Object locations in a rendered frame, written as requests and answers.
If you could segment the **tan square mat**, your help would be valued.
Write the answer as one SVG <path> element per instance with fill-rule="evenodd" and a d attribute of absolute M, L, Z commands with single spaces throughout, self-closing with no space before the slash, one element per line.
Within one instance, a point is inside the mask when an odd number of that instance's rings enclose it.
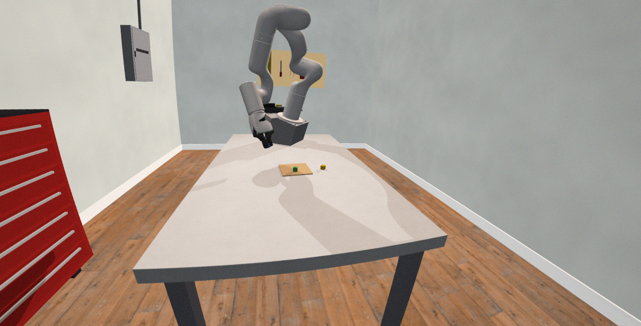
<path fill-rule="evenodd" d="M 293 172 L 293 167 L 297 167 L 297 172 Z M 280 164 L 282 176 L 308 175 L 313 174 L 306 163 L 297 164 Z"/>

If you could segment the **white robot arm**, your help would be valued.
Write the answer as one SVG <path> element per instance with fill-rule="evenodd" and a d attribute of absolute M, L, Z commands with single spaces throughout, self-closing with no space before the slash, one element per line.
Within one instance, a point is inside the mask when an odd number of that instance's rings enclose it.
<path fill-rule="evenodd" d="M 323 75 L 323 67 L 319 62 L 304 58 L 307 53 L 307 42 L 301 30 L 307 29 L 310 23 L 309 11 L 293 5 L 276 4 L 259 14 L 250 50 L 249 70 L 259 75 L 261 87 L 258 90 L 254 81 L 244 82 L 239 86 L 248 115 L 265 111 L 263 105 L 269 103 L 272 96 L 274 82 L 267 65 L 275 30 L 279 30 L 290 45 L 290 70 L 304 77 L 302 81 L 291 83 L 283 113 L 279 112 L 278 117 L 273 113 L 265 114 L 265 119 L 262 118 L 259 122 L 267 120 L 274 123 L 281 118 L 291 123 L 303 123 L 300 114 L 307 91 Z"/>

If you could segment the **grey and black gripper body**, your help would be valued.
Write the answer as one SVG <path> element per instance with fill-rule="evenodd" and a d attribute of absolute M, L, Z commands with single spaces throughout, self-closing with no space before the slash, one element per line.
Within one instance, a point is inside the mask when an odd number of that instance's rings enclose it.
<path fill-rule="evenodd" d="M 272 131 L 272 126 L 271 126 L 270 122 L 268 122 L 266 120 L 259 122 L 260 119 L 265 117 L 265 114 L 266 114 L 265 111 L 258 111 L 258 112 L 253 112 L 252 114 L 250 114 L 250 116 L 249 116 L 249 125 L 250 125 L 250 131 L 252 132 L 252 134 L 253 134 L 253 127 L 254 127 L 255 131 L 257 132 L 257 134 L 258 133 L 265 134 L 265 132 Z"/>

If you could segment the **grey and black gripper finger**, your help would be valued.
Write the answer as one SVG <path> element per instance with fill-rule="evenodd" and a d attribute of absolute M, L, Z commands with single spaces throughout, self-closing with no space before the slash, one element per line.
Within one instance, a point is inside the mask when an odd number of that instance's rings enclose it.
<path fill-rule="evenodd" d="M 267 143 L 270 144 L 270 147 L 273 146 L 273 143 L 271 141 L 271 136 L 272 136 L 273 133 L 274 133 L 274 130 L 272 130 L 270 132 L 265 132 L 266 141 L 267 141 Z"/>
<path fill-rule="evenodd" d="M 267 143 L 267 141 L 266 141 L 266 139 L 265 139 L 264 134 L 263 134 L 263 133 L 261 133 L 261 134 L 260 134 L 260 133 L 258 133 L 258 134 L 257 134 L 257 132 L 255 131 L 254 127 L 253 127 L 253 136 L 254 136 L 255 138 L 258 138 L 260 141 L 262 141 L 262 144 L 263 144 L 263 147 L 264 147 L 264 148 L 268 147 L 268 143 Z"/>

